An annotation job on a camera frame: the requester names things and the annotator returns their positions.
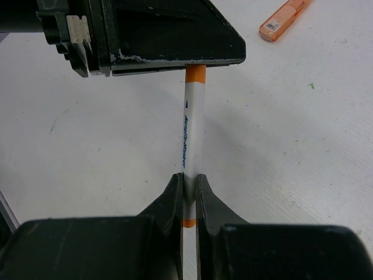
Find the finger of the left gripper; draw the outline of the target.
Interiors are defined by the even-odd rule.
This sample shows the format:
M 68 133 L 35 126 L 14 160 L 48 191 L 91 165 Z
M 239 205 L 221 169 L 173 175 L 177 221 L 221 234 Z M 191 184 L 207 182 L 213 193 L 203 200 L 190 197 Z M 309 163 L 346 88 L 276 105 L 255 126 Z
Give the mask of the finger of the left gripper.
M 102 1 L 101 6 L 114 76 L 246 59 L 245 40 L 212 1 Z

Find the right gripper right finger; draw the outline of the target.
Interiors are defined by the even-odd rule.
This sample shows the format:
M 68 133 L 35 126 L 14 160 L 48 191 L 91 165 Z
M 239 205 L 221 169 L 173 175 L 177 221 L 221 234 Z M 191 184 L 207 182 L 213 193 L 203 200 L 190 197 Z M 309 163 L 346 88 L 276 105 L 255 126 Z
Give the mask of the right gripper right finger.
M 213 192 L 206 175 L 197 176 L 195 188 L 198 279 L 230 279 L 224 227 L 249 222 Z

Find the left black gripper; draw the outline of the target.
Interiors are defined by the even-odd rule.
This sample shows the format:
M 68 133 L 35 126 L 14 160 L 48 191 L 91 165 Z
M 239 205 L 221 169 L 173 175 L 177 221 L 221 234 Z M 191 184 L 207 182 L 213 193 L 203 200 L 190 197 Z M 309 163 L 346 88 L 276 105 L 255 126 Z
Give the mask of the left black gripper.
M 79 76 L 110 75 L 101 1 L 1 1 L 1 32 L 44 33 Z

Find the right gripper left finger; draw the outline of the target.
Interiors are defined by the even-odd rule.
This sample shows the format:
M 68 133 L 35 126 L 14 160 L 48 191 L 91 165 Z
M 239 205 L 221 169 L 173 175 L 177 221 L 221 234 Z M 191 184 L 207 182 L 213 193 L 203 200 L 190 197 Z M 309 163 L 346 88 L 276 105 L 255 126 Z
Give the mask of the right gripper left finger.
M 138 216 L 152 219 L 145 279 L 183 278 L 183 175 L 171 176 L 164 191 Z

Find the orange capped white marker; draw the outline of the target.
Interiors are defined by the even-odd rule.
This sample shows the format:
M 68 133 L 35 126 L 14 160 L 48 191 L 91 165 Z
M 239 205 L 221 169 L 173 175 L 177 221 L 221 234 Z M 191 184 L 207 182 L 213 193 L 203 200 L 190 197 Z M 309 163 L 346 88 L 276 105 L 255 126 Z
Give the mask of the orange capped white marker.
M 206 66 L 190 65 L 185 70 L 182 128 L 183 221 L 185 228 L 196 224 L 196 178 L 202 172 L 202 138 L 205 110 Z

